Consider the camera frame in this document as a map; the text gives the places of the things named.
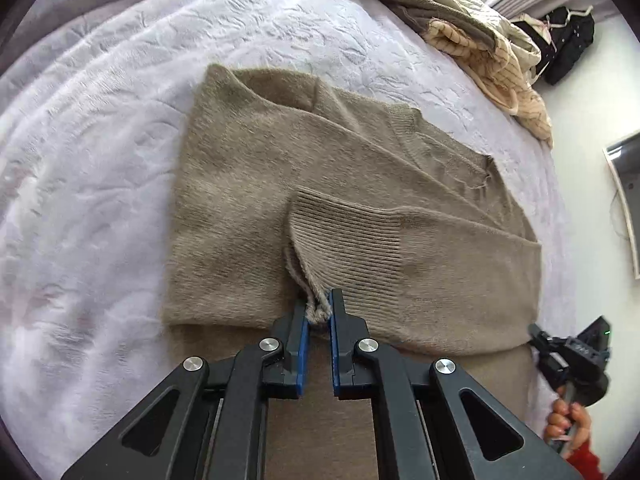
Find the silver screw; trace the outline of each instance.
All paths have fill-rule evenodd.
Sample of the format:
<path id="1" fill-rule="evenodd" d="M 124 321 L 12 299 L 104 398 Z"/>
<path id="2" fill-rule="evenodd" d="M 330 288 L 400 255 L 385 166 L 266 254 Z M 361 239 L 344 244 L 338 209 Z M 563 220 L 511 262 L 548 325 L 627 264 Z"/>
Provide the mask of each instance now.
<path id="1" fill-rule="evenodd" d="M 452 374 L 456 370 L 456 364 L 450 359 L 439 359 L 436 361 L 436 370 L 441 374 Z"/>
<path id="2" fill-rule="evenodd" d="M 196 370 L 200 370 L 203 364 L 202 359 L 199 357 L 187 357 L 182 363 L 182 366 L 184 366 L 185 370 L 194 372 Z"/>
<path id="3" fill-rule="evenodd" d="M 265 352 L 271 352 L 278 346 L 280 346 L 280 342 L 273 337 L 267 337 L 260 341 L 260 348 L 262 348 Z"/>
<path id="4" fill-rule="evenodd" d="M 375 352 L 378 349 L 378 342 L 367 337 L 358 343 L 358 348 L 363 352 Z"/>

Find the brown sweater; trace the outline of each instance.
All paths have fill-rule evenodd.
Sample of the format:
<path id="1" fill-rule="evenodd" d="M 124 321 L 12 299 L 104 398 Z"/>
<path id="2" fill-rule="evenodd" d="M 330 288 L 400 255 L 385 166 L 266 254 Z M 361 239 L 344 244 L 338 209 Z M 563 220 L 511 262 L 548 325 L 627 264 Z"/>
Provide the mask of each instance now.
<path id="1" fill-rule="evenodd" d="M 321 323 L 336 286 L 373 336 L 454 356 L 525 413 L 540 246 L 491 159 L 409 106 L 211 66 L 182 146 L 169 273 L 165 321 L 202 325 L 171 330 L 177 362 L 258 341 L 294 280 Z M 302 401 L 272 402 L 267 478 L 375 478 L 370 408 L 332 398 L 321 341 L 308 381 Z"/>

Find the hand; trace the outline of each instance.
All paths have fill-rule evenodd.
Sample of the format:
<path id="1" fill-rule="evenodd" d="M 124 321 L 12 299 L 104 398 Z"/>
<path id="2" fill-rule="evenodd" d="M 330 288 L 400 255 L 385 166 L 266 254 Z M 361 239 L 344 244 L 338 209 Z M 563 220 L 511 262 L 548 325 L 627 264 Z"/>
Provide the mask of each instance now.
<path id="1" fill-rule="evenodd" d="M 564 387 L 558 390 L 558 394 L 564 394 Z M 572 402 L 571 406 L 568 406 L 562 399 L 556 399 L 556 402 L 552 405 L 553 412 L 546 418 L 548 422 L 545 428 L 545 442 L 550 440 L 564 440 L 566 442 L 571 440 L 571 443 L 565 446 L 562 452 L 562 458 L 568 458 L 576 449 L 584 444 L 591 436 L 591 417 L 589 413 L 577 402 Z M 571 420 L 577 424 L 577 431 L 574 434 L 573 439 L 564 432 L 571 427 Z"/>

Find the fluffy bedspread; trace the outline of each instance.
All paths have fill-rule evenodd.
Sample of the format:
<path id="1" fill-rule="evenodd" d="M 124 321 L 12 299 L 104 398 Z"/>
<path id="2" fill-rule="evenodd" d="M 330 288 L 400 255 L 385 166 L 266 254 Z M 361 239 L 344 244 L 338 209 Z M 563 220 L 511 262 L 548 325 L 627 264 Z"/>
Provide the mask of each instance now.
<path id="1" fill-rule="evenodd" d="M 574 328 L 548 147 L 377 0 L 39 0 L 2 61 L 0 415 L 45 480 L 176 364 L 159 320 L 170 189 L 212 62 L 409 102 L 493 155 L 542 243 L 540 323 Z M 531 391 L 535 425 L 548 394 Z"/>

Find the red sleeve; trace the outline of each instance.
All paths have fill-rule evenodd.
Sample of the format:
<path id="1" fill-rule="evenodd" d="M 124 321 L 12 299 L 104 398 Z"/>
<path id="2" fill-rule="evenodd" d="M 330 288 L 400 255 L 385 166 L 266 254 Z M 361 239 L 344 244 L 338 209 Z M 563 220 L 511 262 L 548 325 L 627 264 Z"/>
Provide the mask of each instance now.
<path id="1" fill-rule="evenodd" d="M 589 449 L 588 440 L 574 451 L 567 462 L 578 470 L 584 480 L 604 480 L 604 475 L 598 467 L 600 459 Z"/>

